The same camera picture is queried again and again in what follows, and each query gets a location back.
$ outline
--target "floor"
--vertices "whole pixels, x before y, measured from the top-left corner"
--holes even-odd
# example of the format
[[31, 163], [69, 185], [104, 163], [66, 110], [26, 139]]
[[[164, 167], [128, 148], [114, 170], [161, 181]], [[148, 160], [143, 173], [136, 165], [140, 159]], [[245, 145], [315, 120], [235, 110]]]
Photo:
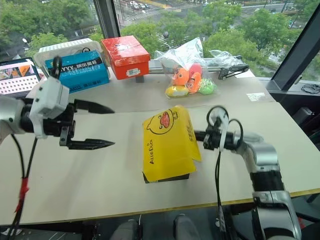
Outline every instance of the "floor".
[[[293, 199], [293, 204], [297, 212], [320, 218], [320, 196], [313, 203], [307, 203], [308, 196], [301, 196]], [[143, 240], [174, 240], [173, 237], [173, 221], [179, 214], [186, 214], [198, 229], [202, 240], [219, 240], [219, 229], [215, 225], [217, 209], [216, 207], [194, 208], [186, 210], [167, 211], [160, 213], [150, 213], [141, 216], [143, 224]], [[114, 217], [100, 219], [97, 224], [97, 240], [108, 240], [114, 230], [123, 222], [129, 219], [139, 220], [140, 215], [131, 215], [126, 217]], [[255, 240], [251, 214], [242, 213], [233, 217], [233, 223], [236, 229], [249, 240]], [[310, 222], [303, 221], [304, 225], [309, 225]], [[16, 240], [80, 240], [80, 234], [28, 230], [24, 229], [19, 234]]]

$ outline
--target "plush toy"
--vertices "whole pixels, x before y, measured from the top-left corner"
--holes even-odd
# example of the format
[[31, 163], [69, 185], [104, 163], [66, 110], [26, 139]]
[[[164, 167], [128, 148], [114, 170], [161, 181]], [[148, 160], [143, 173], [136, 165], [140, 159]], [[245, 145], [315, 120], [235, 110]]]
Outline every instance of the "plush toy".
[[189, 79], [191, 79], [195, 73], [200, 73], [200, 75], [202, 75], [202, 67], [200, 63], [194, 63], [191, 65], [189, 69]]
[[178, 69], [178, 72], [172, 77], [172, 84], [178, 86], [184, 86], [189, 80], [189, 71], [183, 67]]
[[210, 79], [203, 78], [198, 92], [203, 95], [208, 95], [208, 94], [212, 94], [215, 88], [216, 88], [216, 85]]
[[189, 89], [189, 93], [194, 94], [200, 88], [201, 83], [201, 74], [199, 72], [195, 72], [189, 81], [186, 83], [186, 87]]
[[189, 90], [185, 86], [170, 86], [165, 90], [168, 97], [182, 97], [188, 95]]

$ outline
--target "blue box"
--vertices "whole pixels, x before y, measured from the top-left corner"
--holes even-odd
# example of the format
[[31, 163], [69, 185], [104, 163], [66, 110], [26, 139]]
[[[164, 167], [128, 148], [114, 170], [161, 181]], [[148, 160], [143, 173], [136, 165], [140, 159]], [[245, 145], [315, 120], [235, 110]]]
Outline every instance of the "blue box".
[[[53, 59], [46, 60], [45, 65], [50, 72], [53, 68]], [[109, 82], [104, 62], [96, 50], [63, 56], [59, 80], [70, 89], [70, 93]]]

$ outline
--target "green toy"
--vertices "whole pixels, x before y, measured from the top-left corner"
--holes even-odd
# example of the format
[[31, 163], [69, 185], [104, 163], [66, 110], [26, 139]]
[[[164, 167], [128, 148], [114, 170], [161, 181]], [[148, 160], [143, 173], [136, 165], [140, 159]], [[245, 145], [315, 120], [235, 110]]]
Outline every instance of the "green toy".
[[215, 88], [216, 88], [216, 85], [210, 79], [203, 78], [198, 92], [203, 95], [208, 95], [208, 94], [212, 94]]

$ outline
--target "white tabletop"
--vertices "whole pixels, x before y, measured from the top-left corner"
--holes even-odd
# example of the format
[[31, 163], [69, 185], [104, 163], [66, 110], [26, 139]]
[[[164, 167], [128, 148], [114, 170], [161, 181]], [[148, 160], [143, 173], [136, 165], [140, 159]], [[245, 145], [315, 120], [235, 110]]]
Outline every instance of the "white tabletop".
[[[146, 81], [148, 78], [161, 79], [151, 75]], [[143, 180], [142, 122], [159, 109], [181, 104], [183, 100], [187, 103], [185, 106], [207, 105], [188, 108], [195, 130], [206, 128], [205, 117], [212, 105], [223, 104], [230, 118], [239, 119], [245, 131], [261, 134], [266, 142], [275, 146], [282, 180], [288, 191], [319, 192], [320, 153], [282, 106], [274, 102], [254, 78], [231, 79], [217, 84], [218, 95], [180, 99], [166, 99], [164, 88], [157, 89], [154, 81], [116, 81], [73, 94], [79, 99], [106, 104], [119, 112], [78, 114], [74, 140], [94, 138], [116, 144], [84, 151], [60, 147], [57, 137], [38, 141], [21, 223], [95, 219], [214, 205], [217, 202], [214, 183], [217, 151], [204, 150], [200, 142], [203, 161], [196, 163], [197, 171], [189, 179], [150, 184]], [[266, 98], [253, 102], [247, 92], [264, 92]], [[17, 138], [27, 161], [34, 135], [17, 135]], [[14, 217], [21, 169], [16, 146], [10, 137], [0, 145], [0, 153], [0, 225], [5, 225]], [[223, 152], [220, 168], [222, 201], [250, 201], [252, 184], [241, 157]]]

